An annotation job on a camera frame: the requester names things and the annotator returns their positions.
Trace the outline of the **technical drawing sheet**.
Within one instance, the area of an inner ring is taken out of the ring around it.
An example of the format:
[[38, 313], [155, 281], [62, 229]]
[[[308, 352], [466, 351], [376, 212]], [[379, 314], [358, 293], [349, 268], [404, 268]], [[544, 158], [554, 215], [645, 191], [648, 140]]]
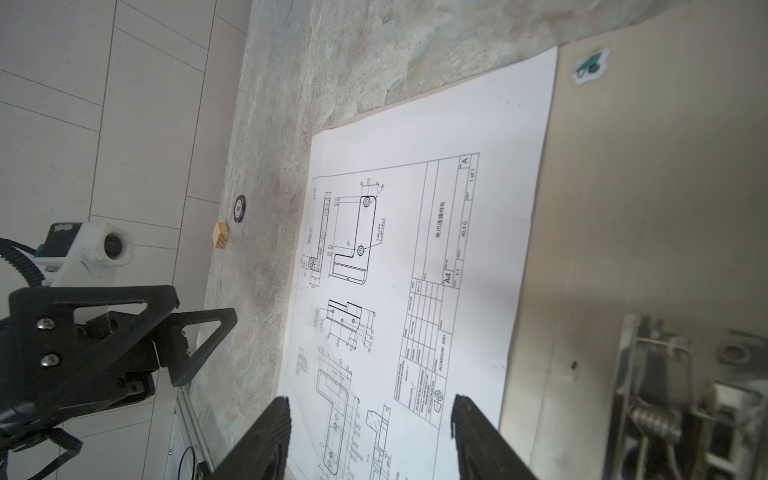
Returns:
[[455, 479], [498, 422], [558, 52], [313, 137], [278, 391], [298, 479]]

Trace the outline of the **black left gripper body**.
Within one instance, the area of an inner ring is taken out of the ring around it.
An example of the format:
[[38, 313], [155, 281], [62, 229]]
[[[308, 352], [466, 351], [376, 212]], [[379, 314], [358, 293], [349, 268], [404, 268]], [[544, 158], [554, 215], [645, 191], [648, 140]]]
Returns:
[[28, 447], [79, 416], [141, 403], [164, 368], [190, 383], [237, 323], [232, 308], [178, 312], [170, 285], [27, 287], [1, 322], [1, 444]]

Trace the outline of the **beige cardboard folder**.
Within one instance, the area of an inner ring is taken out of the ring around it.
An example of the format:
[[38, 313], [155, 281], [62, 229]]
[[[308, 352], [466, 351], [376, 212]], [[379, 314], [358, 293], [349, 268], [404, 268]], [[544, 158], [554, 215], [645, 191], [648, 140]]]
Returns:
[[767, 332], [767, 5], [692, 1], [558, 52], [492, 422], [602, 477], [623, 320]]

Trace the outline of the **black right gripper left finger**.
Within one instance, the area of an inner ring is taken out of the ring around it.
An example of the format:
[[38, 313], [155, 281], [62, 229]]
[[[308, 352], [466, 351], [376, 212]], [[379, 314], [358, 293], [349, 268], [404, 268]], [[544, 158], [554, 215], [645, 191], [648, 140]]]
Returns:
[[208, 479], [282, 480], [290, 436], [289, 399], [276, 397]]

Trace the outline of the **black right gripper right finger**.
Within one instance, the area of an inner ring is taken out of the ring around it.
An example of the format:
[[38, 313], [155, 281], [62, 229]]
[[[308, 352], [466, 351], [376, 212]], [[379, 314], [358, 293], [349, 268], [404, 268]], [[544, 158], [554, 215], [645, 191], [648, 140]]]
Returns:
[[461, 480], [536, 480], [529, 467], [468, 397], [456, 395], [451, 412]]

